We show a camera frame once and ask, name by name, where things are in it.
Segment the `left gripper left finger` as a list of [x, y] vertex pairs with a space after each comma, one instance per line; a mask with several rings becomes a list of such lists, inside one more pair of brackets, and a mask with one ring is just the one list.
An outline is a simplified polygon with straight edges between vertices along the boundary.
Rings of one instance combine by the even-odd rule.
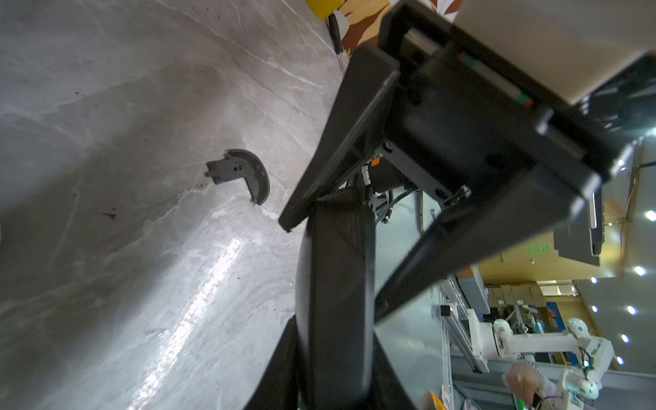
[[374, 331], [375, 223], [355, 188], [310, 209], [296, 308], [248, 409], [412, 409]]

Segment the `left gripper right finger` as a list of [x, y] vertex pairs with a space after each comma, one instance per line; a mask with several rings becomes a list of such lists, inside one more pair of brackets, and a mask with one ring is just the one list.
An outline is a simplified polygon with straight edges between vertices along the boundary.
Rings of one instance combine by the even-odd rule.
[[400, 77], [400, 62], [366, 44], [353, 54], [319, 145], [278, 223], [287, 232], [313, 204], [338, 189], [382, 142], [384, 124]]

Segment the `black mouse battery cover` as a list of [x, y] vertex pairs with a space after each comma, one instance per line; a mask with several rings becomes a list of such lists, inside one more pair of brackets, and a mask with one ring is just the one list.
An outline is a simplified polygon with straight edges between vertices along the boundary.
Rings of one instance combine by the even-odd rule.
[[206, 165], [208, 170], [204, 175], [211, 178], [215, 185], [243, 179], [255, 204], [261, 206], [268, 199], [268, 172], [254, 153], [239, 149], [227, 150], [223, 159], [207, 162]]

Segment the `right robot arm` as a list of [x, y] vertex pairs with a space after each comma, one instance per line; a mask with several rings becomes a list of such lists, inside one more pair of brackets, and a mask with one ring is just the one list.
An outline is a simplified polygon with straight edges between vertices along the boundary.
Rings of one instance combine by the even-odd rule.
[[447, 276], [575, 220], [635, 143], [415, 1], [386, 15], [380, 48], [401, 56], [412, 30], [437, 50], [403, 60], [385, 135], [391, 158], [443, 211], [377, 294], [379, 321]]

